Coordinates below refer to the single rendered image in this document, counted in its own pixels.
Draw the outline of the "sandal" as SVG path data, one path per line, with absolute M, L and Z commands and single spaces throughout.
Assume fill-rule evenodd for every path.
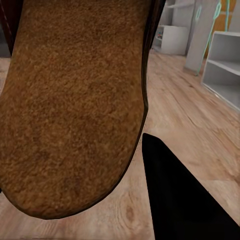
M 0 191 L 63 219 L 125 176 L 149 111 L 147 66 L 166 0 L 0 0 L 11 59 L 0 95 Z

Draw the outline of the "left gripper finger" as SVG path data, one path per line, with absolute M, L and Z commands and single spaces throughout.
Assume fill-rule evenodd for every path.
M 240 227 L 164 142 L 142 135 L 155 240 L 240 240 Z

